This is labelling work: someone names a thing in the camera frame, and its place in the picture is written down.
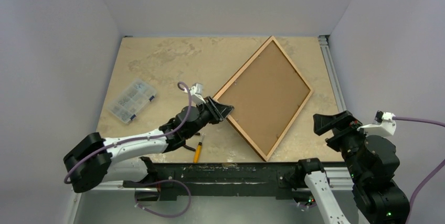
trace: brown backing board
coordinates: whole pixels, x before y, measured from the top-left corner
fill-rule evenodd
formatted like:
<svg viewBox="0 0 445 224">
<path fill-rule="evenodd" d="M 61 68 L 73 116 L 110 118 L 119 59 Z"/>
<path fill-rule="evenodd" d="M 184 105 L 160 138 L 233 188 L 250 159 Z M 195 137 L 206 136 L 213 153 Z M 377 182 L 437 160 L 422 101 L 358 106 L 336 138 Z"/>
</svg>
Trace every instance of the brown backing board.
<svg viewBox="0 0 445 224">
<path fill-rule="evenodd" d="M 214 99 L 235 107 L 228 121 L 267 161 L 312 92 L 292 60 L 271 36 Z"/>
</svg>

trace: screwdriver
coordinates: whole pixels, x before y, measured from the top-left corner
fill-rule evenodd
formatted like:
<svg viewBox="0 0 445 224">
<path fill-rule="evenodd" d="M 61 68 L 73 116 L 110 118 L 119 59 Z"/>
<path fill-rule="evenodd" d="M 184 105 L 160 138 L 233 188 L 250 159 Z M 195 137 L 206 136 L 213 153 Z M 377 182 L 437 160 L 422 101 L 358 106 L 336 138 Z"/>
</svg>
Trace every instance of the screwdriver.
<svg viewBox="0 0 445 224">
<path fill-rule="evenodd" d="M 193 158 L 193 163 L 198 163 L 199 155 L 201 154 L 201 149 L 203 148 L 204 134 L 201 134 L 201 139 L 199 140 L 198 147 L 196 147 L 195 157 Z"/>
</svg>

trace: cable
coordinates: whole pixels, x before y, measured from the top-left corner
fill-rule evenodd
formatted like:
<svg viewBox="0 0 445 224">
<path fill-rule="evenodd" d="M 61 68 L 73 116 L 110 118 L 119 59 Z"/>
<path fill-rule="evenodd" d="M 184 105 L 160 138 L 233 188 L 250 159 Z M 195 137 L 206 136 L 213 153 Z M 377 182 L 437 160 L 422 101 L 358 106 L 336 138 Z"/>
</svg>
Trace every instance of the cable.
<svg viewBox="0 0 445 224">
<path fill-rule="evenodd" d="M 133 137 L 133 138 L 128 138 L 125 140 L 121 140 L 116 142 L 116 144 L 109 144 L 106 145 L 104 147 L 101 147 L 97 150 L 95 150 L 94 152 L 90 153 L 89 155 L 87 155 L 86 157 L 84 157 L 83 159 L 81 159 L 77 164 L 75 164 L 71 170 L 66 174 L 65 178 L 63 179 L 63 182 L 65 184 L 71 184 L 72 181 L 68 181 L 68 179 L 70 178 L 70 176 L 72 175 L 72 173 L 79 168 L 79 166 L 81 166 L 83 163 L 85 163 L 87 160 L 89 160 L 90 158 L 96 156 L 97 154 L 111 148 L 111 147 L 115 147 L 116 145 L 121 145 L 121 144 L 125 144 L 128 142 L 133 142 L 133 141 L 138 141 L 138 140 L 149 140 L 149 139 L 154 139 L 154 138 L 159 138 L 159 137 L 164 137 L 164 136 L 168 136 L 171 135 L 175 132 L 177 132 L 183 125 L 184 123 L 187 121 L 188 116 L 190 115 L 190 111 L 192 110 L 192 94 L 190 93 L 190 89 L 188 88 L 188 86 L 183 83 L 183 82 L 178 82 L 177 84 L 178 88 L 180 88 L 181 90 L 186 90 L 187 94 L 188 94 L 188 107 L 187 107 L 187 112 L 185 114 L 184 119 L 182 120 L 182 122 L 178 125 L 178 127 L 174 128 L 172 131 L 169 131 L 165 134 L 160 134 L 160 135 L 156 135 L 156 136 L 150 136 L 150 137 L 146 137 L 146 136 L 139 136 L 139 137 Z"/>
<path fill-rule="evenodd" d="M 192 193 L 190 192 L 190 189 L 188 189 L 188 187 L 184 183 L 180 182 L 179 180 L 175 180 L 175 179 L 166 179 L 166 180 L 160 180 L 160 181 L 157 181 L 157 182 L 154 182 L 154 183 L 142 184 L 142 185 L 148 187 L 148 186 L 158 185 L 158 184 L 161 184 L 161 183 L 170 183 L 170 182 L 174 182 L 174 183 L 180 184 L 187 191 L 188 203 L 187 203 L 187 206 L 181 212 L 179 212 L 177 214 L 174 214 L 174 215 L 166 215 L 166 214 L 161 214 L 159 212 L 155 212 L 155 211 L 150 210 L 150 209 L 142 206 L 141 204 L 139 204 L 137 202 L 136 195 L 134 196 L 134 202 L 136 203 L 136 205 L 134 205 L 134 207 L 139 207 L 139 208 L 141 208 L 142 210 L 144 210 L 146 212 L 149 212 L 151 214 L 154 214 L 154 215 L 157 215 L 157 216 L 160 216 L 160 217 L 164 217 L 164 218 L 176 218 L 178 216 L 183 215 L 189 209 L 190 205 L 192 204 Z"/>
<path fill-rule="evenodd" d="M 445 123 L 442 123 L 442 122 L 439 122 L 439 121 L 434 121 L 434 120 L 427 120 L 427 119 L 406 118 L 406 117 L 403 117 L 403 116 L 393 116 L 393 120 L 408 121 L 408 122 L 418 122 L 418 123 L 429 123 L 429 124 L 434 124 L 434 125 L 445 127 Z M 433 176 L 437 172 L 439 172 L 444 166 L 445 166 L 445 159 L 434 170 L 432 170 L 431 173 L 428 174 L 428 176 L 426 176 L 422 180 L 422 182 L 416 187 L 416 189 L 414 190 L 414 192 L 411 195 L 411 198 L 409 199 L 409 206 L 410 206 L 411 211 L 412 211 L 412 207 L 414 206 L 414 200 L 416 199 L 416 197 L 419 194 L 420 190 L 422 190 L 422 188 L 426 185 L 426 183 L 431 178 L 433 178 Z M 411 216 L 411 211 L 408 214 L 408 218 L 406 220 L 407 223 L 409 221 L 409 217 Z"/>
</svg>

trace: table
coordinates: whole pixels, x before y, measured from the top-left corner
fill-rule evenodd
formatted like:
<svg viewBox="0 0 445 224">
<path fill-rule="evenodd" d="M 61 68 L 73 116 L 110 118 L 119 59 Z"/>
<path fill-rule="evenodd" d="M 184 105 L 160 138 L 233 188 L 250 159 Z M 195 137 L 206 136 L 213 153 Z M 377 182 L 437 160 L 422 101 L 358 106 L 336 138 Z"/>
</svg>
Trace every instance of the table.
<svg viewBox="0 0 445 224">
<path fill-rule="evenodd" d="M 97 131 L 102 137 L 120 137 L 151 131 L 166 123 L 187 105 L 187 95 L 176 87 L 200 82 L 203 95 L 213 96 L 220 87 L 261 46 L 267 37 L 166 37 L 122 39 L 114 65 Z M 269 161 L 297 161 L 318 157 L 342 161 L 339 153 L 326 146 L 327 133 L 313 133 L 312 115 L 338 113 L 320 44 L 316 37 L 277 37 L 314 93 Z M 140 78 L 157 89 L 157 96 L 137 118 L 126 125 L 107 110 L 134 79 Z M 262 162 L 261 158 L 228 122 L 208 125 L 200 162 Z M 187 140 L 196 147 L 199 137 Z M 148 155 L 154 162 L 192 162 L 194 153 L 180 148 L 165 154 Z"/>
</svg>

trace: gray floor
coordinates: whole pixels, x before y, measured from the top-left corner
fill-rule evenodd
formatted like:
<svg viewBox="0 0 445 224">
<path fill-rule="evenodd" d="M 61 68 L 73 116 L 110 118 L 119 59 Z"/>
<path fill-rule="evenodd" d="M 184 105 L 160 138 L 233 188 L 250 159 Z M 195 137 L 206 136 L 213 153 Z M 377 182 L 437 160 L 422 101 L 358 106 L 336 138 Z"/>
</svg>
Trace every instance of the gray floor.
<svg viewBox="0 0 445 224">
<path fill-rule="evenodd" d="M 323 223 L 317 207 L 302 212 L 293 200 L 273 197 L 192 197 L 188 212 L 174 219 L 161 218 L 134 207 L 134 191 L 89 191 L 82 195 L 75 223 Z M 337 201 L 351 223 L 357 223 L 357 208 L 350 191 L 335 191 Z M 150 209 L 174 214 L 187 197 L 178 201 L 151 202 Z"/>
</svg>

